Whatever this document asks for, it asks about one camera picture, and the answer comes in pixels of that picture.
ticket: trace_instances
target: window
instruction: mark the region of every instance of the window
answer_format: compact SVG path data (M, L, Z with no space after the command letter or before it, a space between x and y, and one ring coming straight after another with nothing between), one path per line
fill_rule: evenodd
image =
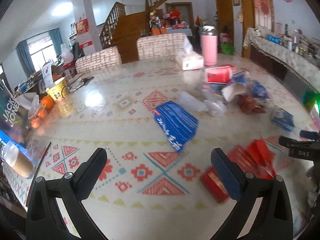
M35 40L37 37L33 37L27 41L29 53L36 71L39 71L46 62L50 61L50 59L57 61L57 55L52 40L48 33L44 34L45 37L43 37L43 34L38 35L38 40Z

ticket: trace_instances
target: chair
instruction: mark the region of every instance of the chair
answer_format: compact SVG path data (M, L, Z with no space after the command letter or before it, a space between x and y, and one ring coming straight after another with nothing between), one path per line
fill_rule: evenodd
M166 57L174 59L187 38L184 33L171 33L143 37L137 40L139 59Z
M79 58L76 61L76 70L77 73L83 73L109 68L115 65L119 65L119 67L121 67L121 64L122 62L118 48L114 46Z

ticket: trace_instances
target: blue gripper pad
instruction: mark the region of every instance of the blue gripper pad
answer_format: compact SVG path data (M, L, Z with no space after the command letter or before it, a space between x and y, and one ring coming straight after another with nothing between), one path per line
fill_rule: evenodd
M238 165L232 163L220 148L216 148L211 152L211 164L230 198L239 202L242 197L245 180L241 181L239 178L239 172L242 174L243 172L238 170L240 169Z

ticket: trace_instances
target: ceiling light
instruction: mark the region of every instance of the ceiling light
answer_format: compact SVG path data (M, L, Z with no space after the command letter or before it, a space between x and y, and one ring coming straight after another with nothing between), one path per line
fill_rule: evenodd
M61 3L56 8L54 8L53 16L64 16L72 11L73 4L71 2Z

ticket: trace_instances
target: white pillar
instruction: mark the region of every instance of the white pillar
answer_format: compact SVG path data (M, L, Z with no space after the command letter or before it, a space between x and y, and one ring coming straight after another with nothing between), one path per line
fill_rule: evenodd
M89 33L92 38L92 45L83 49L84 54L90 55L94 52L102 50L102 45L99 38L99 33L96 25L96 21L93 16L92 2L91 0L72 0L73 14L75 16L76 23L83 19L88 19Z

